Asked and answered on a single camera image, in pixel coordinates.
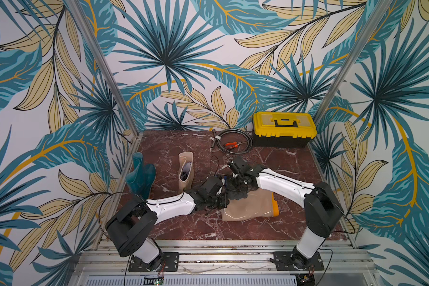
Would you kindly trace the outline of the teal rubber boot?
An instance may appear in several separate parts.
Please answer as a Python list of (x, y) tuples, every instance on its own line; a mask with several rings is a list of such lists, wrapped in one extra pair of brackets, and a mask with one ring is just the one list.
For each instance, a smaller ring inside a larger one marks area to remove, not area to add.
[(132, 194), (147, 200), (150, 197), (151, 187), (156, 180), (156, 167), (153, 164), (145, 164), (141, 152), (134, 153), (132, 160), (133, 171), (126, 175), (126, 184)]

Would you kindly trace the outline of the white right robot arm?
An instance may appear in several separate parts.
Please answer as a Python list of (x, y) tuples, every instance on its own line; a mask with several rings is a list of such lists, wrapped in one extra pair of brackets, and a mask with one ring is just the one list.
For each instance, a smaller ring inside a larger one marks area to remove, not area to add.
[(332, 188), (325, 182), (317, 184), (281, 175), (262, 165), (250, 166), (241, 157), (228, 163), (232, 176), (226, 180), (227, 194), (248, 196), (264, 189), (293, 201), (305, 212), (306, 229), (293, 249), (293, 259), (310, 261), (335, 230), (343, 216), (342, 207)]

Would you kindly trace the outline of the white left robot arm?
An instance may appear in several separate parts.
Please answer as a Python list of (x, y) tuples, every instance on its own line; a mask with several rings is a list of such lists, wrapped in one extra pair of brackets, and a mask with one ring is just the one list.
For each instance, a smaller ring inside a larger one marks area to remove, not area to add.
[(163, 252), (149, 237), (155, 225), (179, 216), (187, 216), (206, 209), (227, 206), (221, 176), (208, 177), (180, 195), (158, 200), (145, 200), (139, 195), (129, 200), (106, 223), (106, 232), (119, 256), (131, 256), (140, 261), (147, 271), (156, 271), (164, 263)]

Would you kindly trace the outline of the beige rubber boot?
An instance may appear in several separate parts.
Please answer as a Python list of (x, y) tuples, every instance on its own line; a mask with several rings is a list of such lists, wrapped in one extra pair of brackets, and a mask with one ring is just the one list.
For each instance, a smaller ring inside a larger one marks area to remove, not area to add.
[(265, 189), (257, 189), (248, 193), (246, 198), (230, 200), (222, 210), (224, 222), (244, 221), (253, 218), (273, 218), (280, 214), (274, 193)]
[(179, 154), (178, 191), (183, 193), (192, 187), (194, 179), (194, 155), (187, 151)]

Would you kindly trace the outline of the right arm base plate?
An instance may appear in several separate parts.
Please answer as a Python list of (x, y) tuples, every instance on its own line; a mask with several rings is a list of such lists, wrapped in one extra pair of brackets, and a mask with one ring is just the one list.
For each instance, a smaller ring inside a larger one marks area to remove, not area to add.
[(311, 258), (307, 258), (297, 251), (273, 252), (271, 262), (275, 264), (277, 271), (322, 271), (325, 269), (321, 255), (316, 252)]

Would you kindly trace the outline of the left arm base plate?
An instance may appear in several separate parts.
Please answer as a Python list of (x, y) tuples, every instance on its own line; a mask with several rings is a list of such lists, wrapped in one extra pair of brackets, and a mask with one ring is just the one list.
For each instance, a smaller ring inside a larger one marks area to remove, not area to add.
[(164, 252), (153, 261), (145, 263), (142, 259), (132, 256), (128, 266), (129, 272), (176, 272), (179, 265), (178, 252)]

